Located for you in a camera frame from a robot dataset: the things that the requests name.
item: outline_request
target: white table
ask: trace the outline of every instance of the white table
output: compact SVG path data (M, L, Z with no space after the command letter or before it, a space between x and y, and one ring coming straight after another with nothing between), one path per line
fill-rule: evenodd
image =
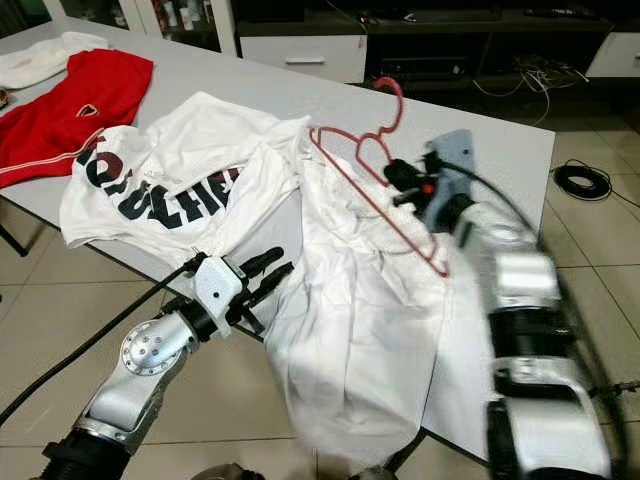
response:
M310 114L316 124L339 126L354 133L377 128L395 111L396 100L390 95L71 18L0 40L0 54L26 48L67 30L100 35L107 38L113 48L155 62L153 81L137 118L142 128L198 90L282 119ZM14 92L13 105L35 99L62 78L64 74ZM427 140L459 128L469 129L473 134L477 173L497 184L520 205L531 222L538 225L553 148L552 132L407 100L400 129L387 141L394 156L415 159L423 153ZM64 177L32 180L4 188L0 196L58 226L58 206L67 181ZM479 198L484 195L478 192ZM272 237L284 235L294 244L295 237L299 237L299 232L270 229L268 222L263 228L261 233ZM93 242L92 246L151 279L159 280L171 270L161 259L130 245L100 241ZM246 257L260 253L250 250L236 254ZM287 253L290 257L297 254ZM476 292L470 272L461 264L454 274L460 279L456 288L458 303L462 307L472 305L471 296ZM178 282L172 287L188 293L186 283ZM477 309L466 312L458 309L456 318L443 325L440 332L423 418L423 426L436 437L482 459L486 458L484 410L492 392L490 359L491 346L484 319L479 317Z

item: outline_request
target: tiled floor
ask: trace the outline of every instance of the tiled floor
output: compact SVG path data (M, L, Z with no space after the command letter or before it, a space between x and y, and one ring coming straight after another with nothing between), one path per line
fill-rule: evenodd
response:
M546 125L560 131L554 166L584 160L607 170L616 190L640 202L640 136L624 122L603 116ZM24 259L0 242L1 407L149 284L89 249L67 250L58 233L4 202L0 221L23 243L35 239ZM640 378L640 209L613 196L583 203L551 182L544 236L613 379ZM43 445L66 434L112 368L123 333L162 301L163 295L154 298L16 413L0 432L0 478L39 472ZM640 394L625 396L623 403L632 439L640 442ZM357 468L317 456L295 440L261 346L242 335L193 357L169 388L125 478L187 479L230 461L273 480L344 479ZM634 463L640 469L640 455ZM423 443L399 477L488 478L483 468L433 440Z

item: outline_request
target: drawer handle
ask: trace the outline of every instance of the drawer handle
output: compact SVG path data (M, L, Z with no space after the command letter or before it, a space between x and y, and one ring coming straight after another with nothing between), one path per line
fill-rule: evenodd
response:
M324 57L287 57L284 59L287 65L322 65Z

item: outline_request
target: white cabinet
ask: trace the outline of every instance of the white cabinet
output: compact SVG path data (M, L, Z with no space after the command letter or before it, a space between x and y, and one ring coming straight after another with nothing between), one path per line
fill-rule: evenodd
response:
M591 62L587 77L640 77L640 33L610 33Z
M364 81L365 35L241 37L242 57L343 83Z
M82 18L237 56L231 0L44 0L51 18Z

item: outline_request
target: red garment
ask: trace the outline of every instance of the red garment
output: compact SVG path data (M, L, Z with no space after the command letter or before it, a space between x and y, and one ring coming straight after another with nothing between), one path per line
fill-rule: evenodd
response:
M71 56L53 90L0 117L0 187L71 174L74 158L103 129L133 121L152 69L117 50Z

